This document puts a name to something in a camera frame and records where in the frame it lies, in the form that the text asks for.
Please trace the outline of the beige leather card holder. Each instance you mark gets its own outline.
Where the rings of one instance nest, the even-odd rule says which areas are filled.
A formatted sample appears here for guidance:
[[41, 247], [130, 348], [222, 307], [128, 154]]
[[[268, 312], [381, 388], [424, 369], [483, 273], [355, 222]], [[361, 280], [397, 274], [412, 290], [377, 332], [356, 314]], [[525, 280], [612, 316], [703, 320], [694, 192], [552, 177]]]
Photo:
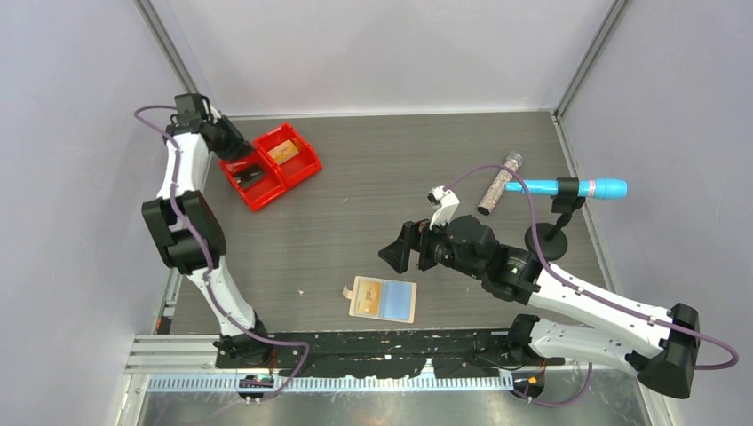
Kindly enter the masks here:
[[[375, 317], [353, 313], [354, 293], [358, 288], [358, 283], [362, 280], [377, 280], [383, 283], [379, 313]], [[417, 295], [417, 284], [415, 282], [356, 276], [350, 287], [343, 287], [342, 295], [349, 301], [349, 315], [352, 317], [405, 324], [415, 322]]]

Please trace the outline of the gold VIP card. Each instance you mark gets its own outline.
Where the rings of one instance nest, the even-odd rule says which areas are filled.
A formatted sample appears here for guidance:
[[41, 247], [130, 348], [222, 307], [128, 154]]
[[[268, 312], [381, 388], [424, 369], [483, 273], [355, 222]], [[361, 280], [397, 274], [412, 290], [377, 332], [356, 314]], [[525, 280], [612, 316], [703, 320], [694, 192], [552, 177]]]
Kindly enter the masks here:
[[377, 280], [362, 280], [354, 293], [353, 313], [375, 317], [379, 313], [383, 283]]

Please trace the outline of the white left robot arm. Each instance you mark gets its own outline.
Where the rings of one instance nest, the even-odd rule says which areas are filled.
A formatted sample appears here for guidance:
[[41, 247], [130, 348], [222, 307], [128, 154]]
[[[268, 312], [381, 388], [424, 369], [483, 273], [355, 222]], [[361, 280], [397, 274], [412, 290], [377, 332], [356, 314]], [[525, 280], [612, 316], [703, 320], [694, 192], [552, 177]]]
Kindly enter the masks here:
[[262, 367], [273, 345], [229, 272], [225, 234], [200, 190], [210, 154], [238, 160], [254, 149], [208, 97], [185, 93], [174, 102], [165, 128], [145, 119], [144, 107], [134, 113], [162, 136], [168, 154], [161, 188], [143, 203], [142, 217], [165, 265], [193, 282], [210, 306], [218, 321], [218, 353]]

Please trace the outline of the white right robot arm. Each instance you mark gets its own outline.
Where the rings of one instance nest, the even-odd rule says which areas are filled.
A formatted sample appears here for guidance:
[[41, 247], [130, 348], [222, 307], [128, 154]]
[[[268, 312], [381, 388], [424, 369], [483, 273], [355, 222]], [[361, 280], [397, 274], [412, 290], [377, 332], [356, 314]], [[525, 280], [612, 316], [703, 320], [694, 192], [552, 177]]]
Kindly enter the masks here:
[[442, 265], [478, 280], [498, 299], [580, 321], [578, 327], [558, 326], [520, 314], [506, 342], [515, 362], [578, 359], [620, 369], [664, 396], [690, 397], [700, 340], [679, 329], [699, 330], [693, 307], [642, 304], [591, 285], [555, 264], [544, 265], [530, 251], [500, 243], [491, 228], [472, 216], [441, 226], [431, 226], [427, 219], [408, 221], [378, 255], [404, 273], [413, 252], [421, 271]]

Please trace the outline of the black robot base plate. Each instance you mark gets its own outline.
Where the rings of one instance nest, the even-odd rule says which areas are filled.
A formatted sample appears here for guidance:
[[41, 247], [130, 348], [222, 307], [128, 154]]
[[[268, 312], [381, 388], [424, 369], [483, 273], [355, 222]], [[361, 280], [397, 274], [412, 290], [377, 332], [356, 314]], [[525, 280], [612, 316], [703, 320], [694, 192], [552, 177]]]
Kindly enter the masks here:
[[213, 341], [220, 369], [261, 368], [283, 377], [414, 378], [431, 365], [441, 378], [563, 365], [516, 346], [505, 328], [289, 332], [261, 343], [246, 335]]

